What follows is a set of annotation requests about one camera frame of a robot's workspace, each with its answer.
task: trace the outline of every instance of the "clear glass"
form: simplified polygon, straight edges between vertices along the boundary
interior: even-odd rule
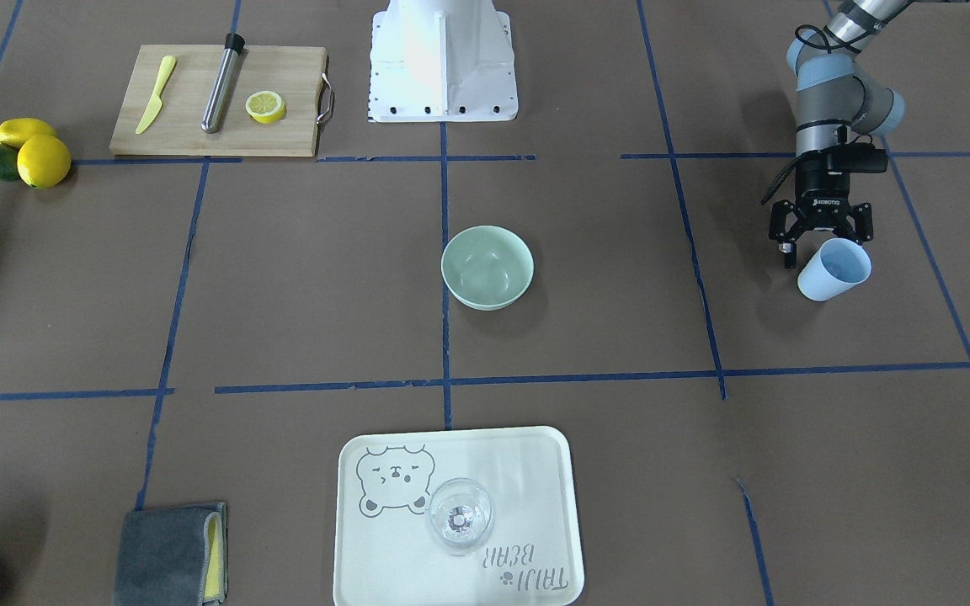
[[[468,555],[493,526],[493,500],[474,480],[448,480],[432,492],[428,522],[445,551],[454,556]]]

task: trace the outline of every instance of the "plastic knife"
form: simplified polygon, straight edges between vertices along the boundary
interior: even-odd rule
[[[162,110],[163,100],[159,98],[159,95],[163,92],[164,86],[167,85],[170,72],[173,72],[174,66],[177,64],[178,59],[174,58],[174,55],[167,55],[159,62],[159,73],[155,77],[155,87],[152,88],[152,96],[149,97],[149,104],[145,108],[145,115],[141,117],[140,122],[137,124],[137,130],[135,130],[135,133],[138,135],[152,125],[152,120],[155,120],[155,116],[159,115],[159,110]]]

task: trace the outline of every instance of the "bear face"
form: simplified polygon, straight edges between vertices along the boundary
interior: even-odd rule
[[[380,453],[369,449],[358,460],[358,479],[362,498],[358,509],[367,518],[376,518],[385,509],[405,507],[411,513],[424,513],[429,503],[429,479],[436,465],[424,445],[385,448]]]

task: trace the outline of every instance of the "cutting board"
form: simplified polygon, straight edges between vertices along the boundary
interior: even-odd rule
[[[177,57],[178,65],[159,96],[163,100],[159,116],[137,135],[137,123],[145,114],[164,55]],[[200,119],[222,57],[222,45],[142,46],[111,136],[111,152],[223,157],[315,155],[321,73],[328,51],[311,46],[246,46],[222,130],[207,134],[200,129]],[[250,118],[246,99],[257,91],[279,93],[286,103],[285,118],[272,124]]]

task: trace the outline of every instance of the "folded cloth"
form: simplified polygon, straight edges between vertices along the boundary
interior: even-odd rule
[[[115,606],[203,606],[227,599],[227,504],[126,514]]]

